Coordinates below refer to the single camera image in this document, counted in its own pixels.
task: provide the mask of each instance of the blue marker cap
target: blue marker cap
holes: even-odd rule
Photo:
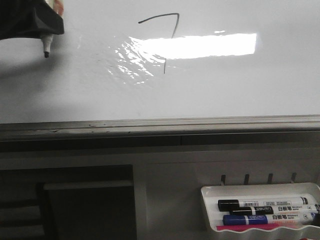
[[[268,219],[265,215],[255,216],[237,216],[237,215],[224,215],[223,224],[228,225],[249,225],[249,224],[267,224]]]

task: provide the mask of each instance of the whiteboard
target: whiteboard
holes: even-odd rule
[[[50,58],[0,41],[0,123],[318,115],[319,23],[318,0],[66,0]]]

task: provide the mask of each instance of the handwritten number 7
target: handwritten number 7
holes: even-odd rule
[[[152,16],[152,17],[149,17],[145,20],[142,20],[142,21],[139,21],[138,24],[142,24],[142,23],[145,23],[146,21],[149,21],[151,19],[155,19],[155,18],[159,18],[159,17],[165,17],[165,16],[170,16],[170,15],[176,15],[176,23],[175,23],[175,27],[174,27],[174,30],[173,30],[173,33],[172,33],[172,36],[171,38],[173,39],[175,34],[176,34],[176,31],[177,31],[177,28],[178,28],[178,25],[179,25],[179,19],[180,19],[180,14],[179,13],[167,13],[167,14],[161,14],[161,15],[157,15],[157,16]],[[165,74],[166,73],[166,66],[167,66],[167,59],[165,58],[164,59],[164,67],[163,67],[163,73]]]

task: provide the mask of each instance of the white plastic tray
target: white plastic tray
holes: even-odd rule
[[[297,194],[302,197],[313,196],[310,203],[320,202],[320,188],[314,183],[289,183],[266,185],[232,185],[232,186],[204,186],[201,188],[203,211],[206,225],[212,232],[212,239],[228,240],[299,240],[310,238],[320,240],[320,227],[306,225],[299,229],[278,227],[273,230],[252,228],[242,232],[233,230],[217,230],[216,226],[222,226],[223,215],[220,212],[218,200],[222,199],[250,199],[267,198],[274,195],[280,197],[293,197]]]

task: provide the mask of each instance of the metal ledge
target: metal ledge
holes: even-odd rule
[[[320,131],[320,115],[0,124],[0,142]]]

